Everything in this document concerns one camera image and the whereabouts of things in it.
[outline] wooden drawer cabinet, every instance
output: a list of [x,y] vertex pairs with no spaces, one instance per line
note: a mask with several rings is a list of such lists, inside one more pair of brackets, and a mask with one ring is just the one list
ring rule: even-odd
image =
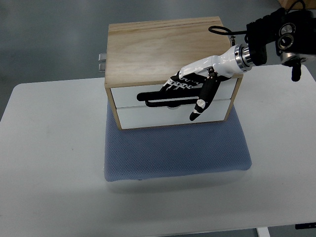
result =
[[[105,89],[119,129],[192,123],[194,104],[151,108],[137,95],[159,91],[191,62],[226,52],[228,37],[210,33],[211,25],[222,26],[219,17],[109,26]],[[225,120],[241,78],[234,75],[222,82],[210,107],[194,123]]]

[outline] black drawer handle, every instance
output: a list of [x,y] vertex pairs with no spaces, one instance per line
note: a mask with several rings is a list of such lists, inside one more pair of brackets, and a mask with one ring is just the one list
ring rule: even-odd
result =
[[190,90],[173,90],[170,92],[160,92],[160,91],[152,91],[152,92],[142,92],[137,95],[138,101],[145,101],[145,104],[148,107],[178,107],[180,105],[188,105],[195,104],[197,99],[184,99],[184,100],[170,100],[170,101],[159,101],[159,102],[151,102],[152,100],[165,100],[165,99],[178,99],[185,97],[198,97],[201,88],[194,88]]

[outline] blue cushion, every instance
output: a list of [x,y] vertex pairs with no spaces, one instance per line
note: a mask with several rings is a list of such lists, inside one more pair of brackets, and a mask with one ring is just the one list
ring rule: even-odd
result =
[[234,107],[226,122],[121,131],[108,105],[104,170],[107,181],[250,167],[250,154]]

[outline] white drawer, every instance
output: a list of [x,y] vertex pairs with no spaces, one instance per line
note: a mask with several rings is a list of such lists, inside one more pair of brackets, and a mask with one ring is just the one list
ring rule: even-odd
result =
[[[214,100],[230,99],[232,97],[237,78],[223,81],[214,97]],[[141,92],[159,91],[163,85],[143,85],[111,88],[116,108],[144,106],[144,101],[138,101],[136,96]]]
[[[231,100],[215,100],[195,122],[224,120]],[[150,108],[147,106],[117,108],[122,129],[193,123],[189,117],[195,105]]]

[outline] robotic hand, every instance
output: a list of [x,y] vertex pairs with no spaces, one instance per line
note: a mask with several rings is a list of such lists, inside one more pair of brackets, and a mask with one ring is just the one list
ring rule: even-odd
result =
[[[302,3],[303,10],[290,12],[296,3]],[[251,22],[247,30],[232,32],[225,27],[211,26],[209,31],[221,35],[230,35],[232,46],[220,56],[210,56],[181,68],[160,90],[164,93],[173,91],[184,93],[199,88],[199,96],[190,120],[195,120],[211,104],[222,81],[233,74],[243,74],[253,66],[266,64],[266,45],[276,43],[276,54],[281,64],[292,67],[292,80],[301,76],[301,64],[316,58],[316,18],[311,11],[305,10],[302,0],[296,1],[288,11],[280,8],[270,15]],[[235,45],[233,35],[246,34],[246,44]]]

